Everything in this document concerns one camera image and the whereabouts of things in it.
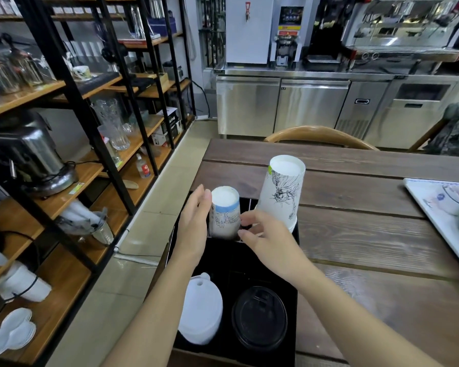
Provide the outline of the person's right hand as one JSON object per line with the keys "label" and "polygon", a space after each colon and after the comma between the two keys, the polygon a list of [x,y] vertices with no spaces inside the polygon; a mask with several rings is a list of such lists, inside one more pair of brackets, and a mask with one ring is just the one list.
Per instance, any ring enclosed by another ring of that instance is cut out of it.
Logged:
{"label": "person's right hand", "polygon": [[261,263],[299,288],[312,265],[285,224],[260,210],[240,214],[240,221],[244,227],[251,226],[247,230],[264,238],[263,247],[254,252]]}

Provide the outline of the person's left hand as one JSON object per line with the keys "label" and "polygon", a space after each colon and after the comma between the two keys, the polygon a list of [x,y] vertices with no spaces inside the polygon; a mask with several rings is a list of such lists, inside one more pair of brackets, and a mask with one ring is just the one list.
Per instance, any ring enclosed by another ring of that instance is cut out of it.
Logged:
{"label": "person's left hand", "polygon": [[177,227],[177,240],[172,257],[192,270],[199,264],[207,239],[207,220],[202,221],[202,196],[205,187],[199,185],[188,198]]}

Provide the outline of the small blue-print paper cup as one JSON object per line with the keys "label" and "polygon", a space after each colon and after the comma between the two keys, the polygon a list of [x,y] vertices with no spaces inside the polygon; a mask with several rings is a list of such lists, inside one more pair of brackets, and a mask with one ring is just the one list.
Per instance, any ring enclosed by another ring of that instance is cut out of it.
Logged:
{"label": "small blue-print paper cup", "polygon": [[211,191],[212,207],[208,218],[208,236],[236,240],[240,229],[240,197],[236,189],[219,186]]}

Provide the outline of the person's left forearm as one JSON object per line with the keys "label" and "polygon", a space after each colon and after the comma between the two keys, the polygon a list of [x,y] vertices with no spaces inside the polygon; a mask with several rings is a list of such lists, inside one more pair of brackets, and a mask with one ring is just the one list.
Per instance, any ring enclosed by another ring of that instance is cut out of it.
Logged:
{"label": "person's left forearm", "polygon": [[100,367],[167,367],[188,283],[201,256],[173,254]]}

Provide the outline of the person's right forearm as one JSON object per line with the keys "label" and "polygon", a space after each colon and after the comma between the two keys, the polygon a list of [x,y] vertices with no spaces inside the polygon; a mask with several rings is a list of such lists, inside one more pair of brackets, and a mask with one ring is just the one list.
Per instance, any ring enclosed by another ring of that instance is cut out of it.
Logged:
{"label": "person's right forearm", "polygon": [[292,269],[288,281],[312,307],[351,367],[443,367],[373,316],[311,262]]}

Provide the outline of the black cup and lid organizer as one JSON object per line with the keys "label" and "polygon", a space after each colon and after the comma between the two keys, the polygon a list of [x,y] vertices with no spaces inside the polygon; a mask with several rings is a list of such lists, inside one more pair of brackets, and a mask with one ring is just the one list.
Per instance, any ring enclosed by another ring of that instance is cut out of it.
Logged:
{"label": "black cup and lid organizer", "polygon": [[[194,345],[177,332],[174,348],[206,354],[254,367],[294,367],[298,291],[267,269],[255,253],[238,238],[223,240],[207,237],[205,252],[193,272],[206,272],[223,298],[223,315],[215,337],[207,345]],[[237,339],[232,325],[232,308],[240,294],[252,286],[264,286],[282,299],[288,316],[288,329],[282,344],[271,352],[246,349]]]}

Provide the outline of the tall black-drawing paper cup stack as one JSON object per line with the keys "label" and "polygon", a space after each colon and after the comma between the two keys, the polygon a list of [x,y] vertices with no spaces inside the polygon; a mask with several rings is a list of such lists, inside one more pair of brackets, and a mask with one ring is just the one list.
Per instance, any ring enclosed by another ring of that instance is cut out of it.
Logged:
{"label": "tall black-drawing paper cup stack", "polygon": [[305,164],[291,155],[277,155],[270,160],[257,210],[283,222],[289,232],[297,224],[297,212],[305,175]]}

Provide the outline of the clear sanitizer bottle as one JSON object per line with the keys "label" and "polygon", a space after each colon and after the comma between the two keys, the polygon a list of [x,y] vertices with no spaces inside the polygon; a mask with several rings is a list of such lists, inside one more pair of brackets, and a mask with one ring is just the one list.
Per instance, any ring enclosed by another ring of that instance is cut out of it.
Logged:
{"label": "clear sanitizer bottle", "polygon": [[139,173],[139,177],[149,178],[151,176],[151,171],[150,171],[147,161],[139,153],[137,153],[135,156],[136,156],[136,168]]}

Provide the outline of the stack of black lids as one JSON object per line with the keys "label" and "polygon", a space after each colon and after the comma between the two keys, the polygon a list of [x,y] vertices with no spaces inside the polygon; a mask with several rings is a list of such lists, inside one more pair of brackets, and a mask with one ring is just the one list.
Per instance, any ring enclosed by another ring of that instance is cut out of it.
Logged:
{"label": "stack of black lids", "polygon": [[239,342],[257,352],[276,350],[284,341],[288,316],[280,296],[264,286],[240,294],[232,308],[232,325]]}

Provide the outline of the black and white box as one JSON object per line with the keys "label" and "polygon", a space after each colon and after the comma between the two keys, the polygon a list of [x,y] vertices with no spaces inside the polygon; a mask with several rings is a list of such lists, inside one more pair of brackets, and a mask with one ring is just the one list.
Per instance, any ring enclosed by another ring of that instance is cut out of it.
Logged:
{"label": "black and white box", "polygon": [[[167,107],[168,121],[170,123],[170,131],[172,139],[175,141],[176,138],[182,134],[183,125],[181,122],[180,111],[175,107]],[[160,125],[151,135],[152,142],[155,146],[170,146],[169,131],[167,129],[165,120],[162,119]]]}

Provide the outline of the stack of white lids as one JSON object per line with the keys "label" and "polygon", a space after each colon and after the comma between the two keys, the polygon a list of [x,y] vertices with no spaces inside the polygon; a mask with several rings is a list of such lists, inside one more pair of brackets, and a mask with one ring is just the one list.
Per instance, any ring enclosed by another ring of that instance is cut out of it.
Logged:
{"label": "stack of white lids", "polygon": [[209,344],[219,329],[223,308],[222,294],[208,273],[191,277],[178,331],[194,345]]}

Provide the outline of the clear glass vase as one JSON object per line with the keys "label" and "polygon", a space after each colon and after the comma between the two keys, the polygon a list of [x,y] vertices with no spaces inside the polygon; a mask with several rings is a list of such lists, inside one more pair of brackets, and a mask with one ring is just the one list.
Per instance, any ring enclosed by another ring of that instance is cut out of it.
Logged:
{"label": "clear glass vase", "polygon": [[118,151],[127,150],[130,141],[123,128],[123,121],[116,99],[98,99],[92,103],[101,125],[106,130],[112,146]]}

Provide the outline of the black metal wooden shelf unit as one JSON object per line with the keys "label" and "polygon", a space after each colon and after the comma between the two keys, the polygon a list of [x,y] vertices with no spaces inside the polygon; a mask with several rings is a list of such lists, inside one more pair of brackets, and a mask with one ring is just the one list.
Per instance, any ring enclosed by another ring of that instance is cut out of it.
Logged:
{"label": "black metal wooden shelf unit", "polygon": [[[110,260],[114,246],[126,231],[127,224],[141,208],[154,182],[169,160],[176,144],[169,135],[170,147],[149,148],[149,135],[162,119],[168,124],[168,114],[163,94],[169,90],[161,85],[153,45],[146,37],[145,51],[153,61],[155,86],[143,86],[137,92],[126,62],[123,46],[119,44],[108,5],[135,5],[141,15],[147,17],[146,0],[13,0],[20,11],[22,21],[32,34],[37,49],[45,58],[50,78],[39,78],[41,71],[22,63],[20,49],[7,34],[1,38],[9,45],[14,62],[7,61],[20,79],[20,91],[4,95],[0,101],[0,117],[20,114],[25,110],[38,112],[51,127],[56,150],[65,162],[73,162],[79,181],[66,190],[46,198],[27,194],[12,178],[9,167],[0,164],[0,190],[6,194],[0,201],[0,242],[5,263],[0,266],[0,277],[14,261],[28,250],[35,250],[37,264],[33,273],[51,285],[52,290],[42,302],[30,302],[18,297],[5,302],[0,311],[0,325],[13,310],[28,307],[32,310],[32,322],[37,330],[34,338],[19,350],[7,350],[0,354],[0,367],[45,367],[61,338],[77,314],[94,283]],[[49,6],[86,6],[92,9],[92,18],[106,27],[107,45],[114,54],[120,72],[99,73],[87,83],[79,83],[67,65],[66,43],[56,28],[57,17],[51,16]],[[123,104],[130,103],[140,127],[133,143],[122,151],[123,161],[113,161],[97,129],[101,124],[92,109],[92,96],[102,93],[127,94]],[[147,161],[151,171],[149,178],[140,178],[136,168],[136,154]],[[99,212],[107,210],[101,229],[114,234],[113,241],[103,244],[94,237],[74,240],[63,232],[56,220],[76,199],[89,203],[84,192],[96,186],[100,178],[106,179],[103,192],[92,200],[92,207]]]}

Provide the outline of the stainless steel counter cabinet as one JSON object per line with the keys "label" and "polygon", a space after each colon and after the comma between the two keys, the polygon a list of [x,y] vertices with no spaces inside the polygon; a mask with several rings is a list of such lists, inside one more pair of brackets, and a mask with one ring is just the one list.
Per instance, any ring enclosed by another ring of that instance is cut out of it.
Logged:
{"label": "stainless steel counter cabinet", "polygon": [[215,70],[218,131],[265,138],[324,126],[380,148],[409,149],[459,102],[459,75],[399,75],[222,66]]}

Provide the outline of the white water boiler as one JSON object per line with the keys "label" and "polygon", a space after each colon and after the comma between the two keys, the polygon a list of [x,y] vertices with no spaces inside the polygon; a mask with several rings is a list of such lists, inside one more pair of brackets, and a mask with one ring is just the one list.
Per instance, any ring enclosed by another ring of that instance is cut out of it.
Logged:
{"label": "white water boiler", "polygon": [[226,0],[226,63],[268,63],[274,1]]}

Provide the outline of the blue box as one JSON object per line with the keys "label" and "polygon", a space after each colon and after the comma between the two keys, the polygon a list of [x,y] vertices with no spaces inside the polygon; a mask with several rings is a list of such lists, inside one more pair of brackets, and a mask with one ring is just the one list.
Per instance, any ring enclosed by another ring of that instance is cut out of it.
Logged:
{"label": "blue box", "polygon": [[[152,35],[159,34],[160,36],[168,36],[167,33],[167,27],[165,24],[165,19],[164,18],[147,18],[150,31],[152,32]],[[169,22],[170,22],[170,29],[173,34],[177,33],[177,24],[176,24],[176,19],[173,17],[169,17]]]}

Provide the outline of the stainless steel blender base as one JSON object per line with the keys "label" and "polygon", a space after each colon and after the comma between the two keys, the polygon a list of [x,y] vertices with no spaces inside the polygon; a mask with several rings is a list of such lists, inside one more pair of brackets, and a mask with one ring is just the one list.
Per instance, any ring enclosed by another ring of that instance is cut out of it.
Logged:
{"label": "stainless steel blender base", "polygon": [[75,164],[59,156],[50,130],[33,110],[0,117],[0,164],[35,198],[50,197],[79,181]]}

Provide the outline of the cup sealing machine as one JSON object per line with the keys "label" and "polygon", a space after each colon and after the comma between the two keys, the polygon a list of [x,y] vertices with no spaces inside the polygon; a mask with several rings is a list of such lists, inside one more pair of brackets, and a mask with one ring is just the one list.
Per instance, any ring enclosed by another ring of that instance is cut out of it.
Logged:
{"label": "cup sealing machine", "polygon": [[309,46],[321,0],[274,0],[269,65],[295,68]]}

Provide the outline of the white tray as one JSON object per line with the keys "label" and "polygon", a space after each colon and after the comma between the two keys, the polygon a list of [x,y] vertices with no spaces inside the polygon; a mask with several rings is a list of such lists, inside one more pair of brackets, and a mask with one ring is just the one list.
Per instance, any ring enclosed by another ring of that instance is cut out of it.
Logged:
{"label": "white tray", "polygon": [[459,182],[404,178],[403,184],[459,258]]}

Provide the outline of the wooden chair with camouflage garment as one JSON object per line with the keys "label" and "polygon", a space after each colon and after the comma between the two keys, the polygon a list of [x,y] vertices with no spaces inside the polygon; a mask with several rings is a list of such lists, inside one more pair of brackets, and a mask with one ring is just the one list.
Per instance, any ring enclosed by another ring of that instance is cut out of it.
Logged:
{"label": "wooden chair with camouflage garment", "polygon": [[418,151],[424,144],[428,143],[432,139],[434,139],[439,132],[446,126],[448,120],[441,119],[439,120],[432,128],[430,128],[424,135],[420,137],[406,152],[407,153],[414,153]]}

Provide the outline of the stack of white cups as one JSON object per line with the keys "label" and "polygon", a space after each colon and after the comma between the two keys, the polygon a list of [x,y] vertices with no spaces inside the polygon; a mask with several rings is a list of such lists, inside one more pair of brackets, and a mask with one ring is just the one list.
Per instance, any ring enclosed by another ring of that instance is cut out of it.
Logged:
{"label": "stack of white cups", "polygon": [[50,284],[19,261],[14,261],[0,277],[0,296],[5,302],[11,302],[18,297],[30,302],[42,302],[51,290]]}

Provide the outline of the camouflage garment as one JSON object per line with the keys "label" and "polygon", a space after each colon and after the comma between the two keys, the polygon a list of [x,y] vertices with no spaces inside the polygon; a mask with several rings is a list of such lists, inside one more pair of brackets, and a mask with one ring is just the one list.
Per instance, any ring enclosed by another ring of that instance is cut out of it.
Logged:
{"label": "camouflage garment", "polygon": [[442,119],[447,123],[423,150],[425,154],[459,157],[459,103],[448,105]]}

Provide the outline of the pile of white spoons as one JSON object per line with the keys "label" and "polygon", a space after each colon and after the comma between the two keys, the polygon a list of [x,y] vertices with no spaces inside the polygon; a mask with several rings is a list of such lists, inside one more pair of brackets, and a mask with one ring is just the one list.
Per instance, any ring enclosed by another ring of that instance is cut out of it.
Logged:
{"label": "pile of white spoons", "polygon": [[37,327],[32,314],[29,308],[18,308],[4,318],[0,325],[0,354],[22,349],[34,338]]}

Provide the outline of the silver espresso machine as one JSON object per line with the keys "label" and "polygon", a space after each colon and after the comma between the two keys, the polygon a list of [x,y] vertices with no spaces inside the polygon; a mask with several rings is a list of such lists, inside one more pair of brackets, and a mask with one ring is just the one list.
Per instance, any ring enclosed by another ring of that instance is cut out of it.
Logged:
{"label": "silver espresso machine", "polygon": [[412,71],[423,61],[459,61],[459,0],[355,0],[341,41],[341,64],[406,59]]}

